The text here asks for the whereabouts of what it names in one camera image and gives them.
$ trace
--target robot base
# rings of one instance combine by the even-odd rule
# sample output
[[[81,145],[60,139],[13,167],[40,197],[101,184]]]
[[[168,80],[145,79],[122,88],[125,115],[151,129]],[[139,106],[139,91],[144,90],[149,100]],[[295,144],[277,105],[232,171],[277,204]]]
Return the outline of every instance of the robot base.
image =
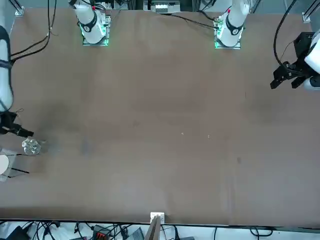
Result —
[[[219,29],[214,29],[214,48],[215,49],[241,49],[241,43],[240,43],[240,39],[241,36],[239,38],[239,41],[237,42],[236,45],[234,46],[225,46],[219,39],[218,39],[218,34],[220,33],[221,28],[224,25],[224,20],[222,19],[222,16],[219,16],[219,18],[216,18],[213,21],[213,26],[218,27]]]
[[[87,40],[83,37],[82,40],[82,45],[83,46],[100,46],[100,47],[106,47],[109,45],[109,38],[110,38],[110,26],[111,26],[111,16],[110,15],[106,15],[103,14],[105,16],[105,18],[103,18],[103,24],[101,25],[101,31],[104,34],[104,37],[97,43],[89,43],[87,42]]]

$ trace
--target transparent container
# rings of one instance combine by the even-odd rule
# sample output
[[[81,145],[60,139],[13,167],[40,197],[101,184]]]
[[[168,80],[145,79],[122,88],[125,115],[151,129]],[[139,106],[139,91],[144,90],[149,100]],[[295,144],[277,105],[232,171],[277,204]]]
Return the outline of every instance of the transparent container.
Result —
[[[41,151],[41,145],[34,138],[28,137],[22,142],[22,147],[27,155],[38,155]]]

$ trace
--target table surface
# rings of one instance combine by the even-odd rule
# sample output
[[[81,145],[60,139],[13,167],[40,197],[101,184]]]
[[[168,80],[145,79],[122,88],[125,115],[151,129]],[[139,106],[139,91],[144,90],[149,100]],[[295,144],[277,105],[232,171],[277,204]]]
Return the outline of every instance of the table surface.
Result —
[[[46,14],[15,20],[12,52],[44,36]],[[12,110],[24,108],[23,127],[46,147],[17,161],[31,174],[0,185],[1,216],[318,226],[320,94],[270,89],[281,17],[250,14],[242,49],[230,50],[214,49],[212,29],[122,11],[103,48],[83,47],[72,9],[58,9],[57,36],[12,69]],[[279,55],[303,31],[289,15]],[[21,141],[1,136],[16,151]]]

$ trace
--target black cable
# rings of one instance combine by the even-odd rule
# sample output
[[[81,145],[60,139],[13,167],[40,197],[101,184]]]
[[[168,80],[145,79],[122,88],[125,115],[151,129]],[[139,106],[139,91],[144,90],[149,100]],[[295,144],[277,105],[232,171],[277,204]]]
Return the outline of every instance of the black cable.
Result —
[[[21,50],[21,51],[18,51],[18,52],[15,52],[15,53],[11,54],[11,57],[13,57],[15,55],[22,54],[22,53],[28,51],[29,49],[35,47],[36,45],[39,45],[39,44],[43,43],[45,40],[47,40],[47,43],[49,43],[49,39],[48,38],[50,37],[51,29],[54,26],[55,19],[56,19],[57,0],[54,1],[54,10],[53,10],[53,16],[52,16],[52,23],[51,24],[50,24],[50,17],[49,17],[49,1],[48,1],[48,6],[47,7],[48,7],[48,26],[49,26],[47,35],[43,39],[41,39],[40,41],[35,42],[34,44],[30,45],[29,47],[25,48],[24,50]]]
[[[204,23],[201,23],[201,22],[198,22],[198,21],[195,21],[195,20],[191,20],[189,18],[185,18],[183,16],[179,16],[179,15],[171,15],[172,17],[177,17],[177,18],[180,18],[180,19],[184,19],[186,21],[189,21],[189,22],[192,22],[194,24],[198,24],[198,25],[201,25],[201,26],[204,26],[204,27],[207,27],[207,28],[212,28],[212,29],[219,29],[217,26],[210,26],[210,25],[207,25],[207,24],[204,24]]]
[[[177,227],[174,225],[174,240],[180,240]]]
[[[211,20],[211,21],[214,21],[215,20],[215,17],[210,17],[208,14],[206,14],[205,11],[203,10],[199,10],[198,11],[199,13],[202,13],[207,19]]]
[[[211,7],[212,7],[213,5],[215,5],[216,1],[217,1],[217,0],[211,0],[211,1],[209,1],[209,2],[204,6],[204,8],[202,8],[201,11],[205,10],[211,3],[212,3]]]
[[[283,51],[283,53],[282,53],[282,55],[281,55],[281,57],[280,57],[280,61],[281,61],[282,57],[285,55],[285,52],[286,52],[287,48],[289,47],[289,45],[292,44],[294,41],[295,41],[295,40],[289,42],[288,45],[285,47],[285,49],[284,49],[284,51]]]
[[[90,226],[87,222],[84,222],[92,231],[95,230],[95,226]]]
[[[217,229],[218,229],[218,228],[216,227],[215,230],[214,230],[213,240],[216,240]]]
[[[95,5],[94,5],[95,7],[98,7],[98,8],[101,8],[100,10],[107,10],[106,8],[105,8],[105,6],[103,6],[102,4],[99,4],[99,3],[96,3]]]
[[[279,59],[278,57],[278,54],[277,54],[277,38],[278,38],[278,33],[279,33],[279,30],[282,26],[282,24],[284,23],[289,11],[291,10],[291,8],[294,6],[294,4],[296,3],[297,0],[293,0],[292,3],[290,4],[290,6],[288,7],[288,9],[285,11],[278,27],[276,28],[276,31],[275,31],[275,35],[274,35],[274,40],[273,40],[273,53],[274,53],[274,57],[276,59],[276,61],[279,63],[280,66],[282,66],[285,70],[287,70],[287,72],[289,73],[295,73],[295,74],[300,74],[301,72],[300,71],[295,71],[295,70],[292,70],[292,69],[289,69],[287,68]]]
[[[164,238],[165,238],[165,240],[167,240],[167,235],[166,235],[166,231],[165,231],[165,229],[164,229],[164,226],[161,225],[161,228],[162,228],[162,230],[163,230]]]
[[[55,20],[54,18],[56,17],[57,0],[55,0],[54,6],[55,7],[54,7],[54,13],[53,13],[52,21],[54,21]],[[21,56],[18,56],[16,58],[12,59],[11,60],[11,64],[14,64],[19,59],[22,59],[22,58],[37,54],[37,53],[41,52],[42,50],[44,50],[48,46],[49,40],[50,40],[51,28],[52,28],[52,26],[50,24],[50,0],[47,0],[47,18],[48,18],[48,33],[47,33],[47,38],[46,38],[46,42],[45,42],[44,46],[41,47],[38,50],[26,53],[24,55],[21,55]]]
[[[54,224],[54,223],[53,223],[53,222],[50,222],[50,223],[46,223],[46,222],[45,222],[44,224],[42,224],[42,226],[44,227],[43,239],[45,239],[46,235],[49,233],[51,239],[52,239],[52,240],[56,240],[56,239],[54,238],[54,236],[52,235],[51,230],[50,230],[50,226],[51,226],[52,224]]]
[[[130,226],[132,226],[132,225],[133,225],[133,224],[129,224],[128,226],[125,226],[123,229],[127,229],[128,227],[130,227]],[[118,232],[114,237],[110,238],[110,240],[115,240],[115,239],[116,239],[116,236],[118,236],[120,233],[121,233],[121,231]]]
[[[76,222],[76,223],[75,223],[75,227],[74,227],[74,228],[77,229],[77,232],[79,233],[80,238],[81,238],[81,239],[84,239],[84,237],[81,235],[81,232],[80,232],[80,229],[79,229],[79,222]]]
[[[25,223],[21,228],[23,229],[27,224],[29,223],[33,223],[34,221],[28,221],[27,223]]]
[[[81,0],[81,1],[84,2],[85,4],[89,4],[89,5],[93,6],[93,4],[91,3],[91,1],[90,1],[90,2],[87,2],[87,1],[85,1],[85,0]]]
[[[232,5],[231,5],[230,7],[228,7],[228,8],[225,10],[224,13],[226,13],[231,7],[232,7]]]
[[[113,226],[103,227],[103,228],[101,228],[99,231],[97,231],[96,234],[103,233],[103,232],[102,232],[103,230],[106,230],[106,229],[112,228],[112,227],[113,227]]]
[[[259,240],[260,237],[270,237],[270,236],[274,233],[274,230],[273,230],[273,229],[267,229],[267,230],[270,231],[270,233],[268,233],[268,234],[260,234],[259,231],[258,231],[258,229],[257,229],[257,227],[255,227],[255,226],[251,226],[251,227],[249,228],[249,230],[250,230],[250,233],[251,233],[253,236],[257,237],[258,240]]]
[[[48,36],[45,36],[42,40],[35,42],[34,44],[28,46],[28,47],[27,47],[26,49],[24,49],[24,50],[17,51],[17,52],[15,52],[15,53],[11,54],[11,57],[13,57],[13,56],[15,56],[15,55],[18,55],[18,54],[22,54],[22,53],[28,51],[29,49],[33,48],[34,46],[43,43],[43,42],[47,39],[47,37],[48,37]]]

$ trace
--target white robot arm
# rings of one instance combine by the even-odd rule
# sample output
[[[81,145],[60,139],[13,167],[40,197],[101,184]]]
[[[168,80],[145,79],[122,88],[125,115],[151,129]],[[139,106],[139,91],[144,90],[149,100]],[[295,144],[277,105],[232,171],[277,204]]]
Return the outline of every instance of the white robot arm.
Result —
[[[0,3],[0,112],[9,110],[13,104],[11,88],[10,40],[5,29],[5,1]]]
[[[320,30],[313,36],[308,55],[304,61],[318,74],[307,78],[303,85],[308,90],[320,90]]]
[[[0,134],[12,133],[20,137],[32,137],[33,132],[14,123],[17,114],[10,112],[14,94],[11,87],[10,39],[5,29],[5,4],[0,2]]]
[[[93,10],[92,6],[87,4],[87,1],[68,0],[79,20],[85,40],[89,44],[96,44],[106,35],[102,28],[104,24],[103,14],[99,10]]]
[[[222,15],[223,26],[217,35],[223,45],[233,47],[238,43],[249,11],[249,0],[232,0],[231,8]]]
[[[285,61],[273,72],[271,89],[284,80],[294,79],[291,82],[293,89],[303,84],[308,90],[320,90],[320,30],[302,32],[293,44],[297,60],[292,64]]]

